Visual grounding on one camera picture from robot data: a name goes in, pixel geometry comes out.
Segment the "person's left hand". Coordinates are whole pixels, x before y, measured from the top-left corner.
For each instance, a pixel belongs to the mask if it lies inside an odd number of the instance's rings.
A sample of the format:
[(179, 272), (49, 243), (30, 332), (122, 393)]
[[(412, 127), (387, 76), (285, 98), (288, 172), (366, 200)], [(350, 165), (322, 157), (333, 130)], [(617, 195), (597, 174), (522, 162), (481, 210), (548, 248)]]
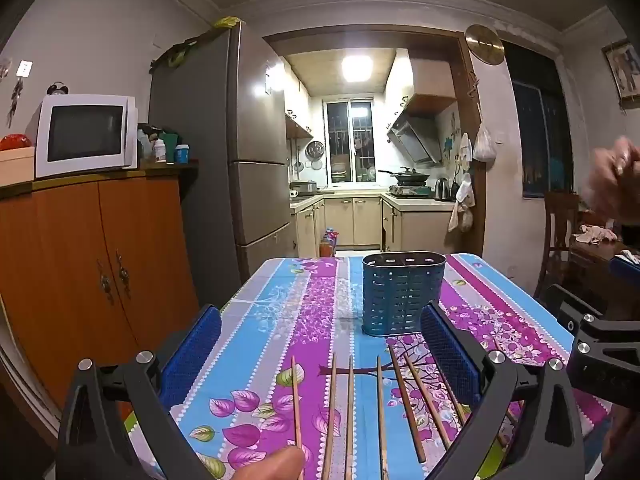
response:
[(235, 471), (232, 480), (295, 480), (305, 467), (305, 454), (297, 446), (280, 448), (257, 463)]

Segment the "person's right hand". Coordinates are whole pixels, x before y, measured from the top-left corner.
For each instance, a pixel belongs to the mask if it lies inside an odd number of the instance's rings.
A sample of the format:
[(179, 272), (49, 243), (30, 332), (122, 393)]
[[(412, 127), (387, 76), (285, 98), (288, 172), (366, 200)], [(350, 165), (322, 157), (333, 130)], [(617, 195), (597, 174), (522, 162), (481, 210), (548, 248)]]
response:
[(602, 218), (638, 224), (639, 148), (620, 136), (612, 148), (596, 148), (588, 174), (584, 201)]

